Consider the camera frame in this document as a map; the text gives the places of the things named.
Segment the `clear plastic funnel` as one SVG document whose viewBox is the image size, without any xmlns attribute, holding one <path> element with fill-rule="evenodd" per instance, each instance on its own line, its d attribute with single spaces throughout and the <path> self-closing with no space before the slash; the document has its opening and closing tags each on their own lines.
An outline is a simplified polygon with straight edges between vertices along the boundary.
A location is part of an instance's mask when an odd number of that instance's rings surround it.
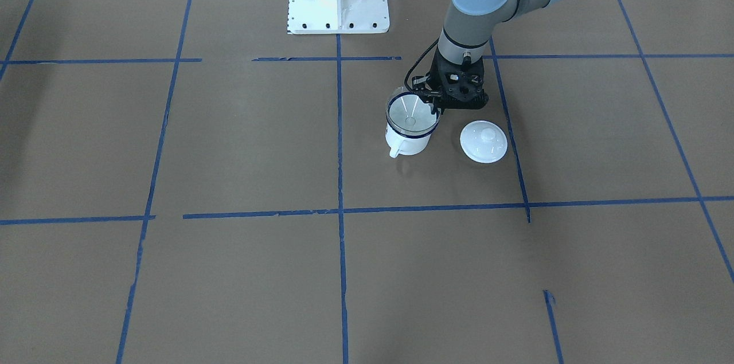
<svg viewBox="0 0 734 364">
<path fill-rule="evenodd" d="M 430 136 L 440 123 L 441 114 L 432 119 L 428 112 L 431 103 L 425 103 L 403 85 L 393 91 L 385 107 L 387 127 L 399 136 L 420 139 Z"/>
</svg>

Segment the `white enamel lid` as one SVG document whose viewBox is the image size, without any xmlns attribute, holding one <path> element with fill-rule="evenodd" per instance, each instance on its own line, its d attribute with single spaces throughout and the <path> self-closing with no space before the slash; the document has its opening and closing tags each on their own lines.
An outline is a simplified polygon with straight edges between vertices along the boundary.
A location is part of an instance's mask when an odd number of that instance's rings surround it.
<svg viewBox="0 0 734 364">
<path fill-rule="evenodd" d="M 508 149 L 505 132 L 496 124 L 477 120 L 467 124 L 459 137 L 464 154 L 478 163 L 495 163 L 503 158 Z"/>
</svg>

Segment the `white enamel mug blue rim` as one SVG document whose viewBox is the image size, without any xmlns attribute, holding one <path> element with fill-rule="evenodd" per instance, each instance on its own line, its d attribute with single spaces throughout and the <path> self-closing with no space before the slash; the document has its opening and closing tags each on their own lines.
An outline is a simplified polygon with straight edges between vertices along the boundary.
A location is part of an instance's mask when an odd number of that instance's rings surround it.
<svg viewBox="0 0 734 364">
<path fill-rule="evenodd" d="M 398 155 L 415 155 L 422 152 L 430 141 L 430 136 L 420 139 L 409 139 L 399 136 L 386 126 L 385 140 L 390 148 L 389 155 L 391 158 L 397 158 Z"/>
</svg>

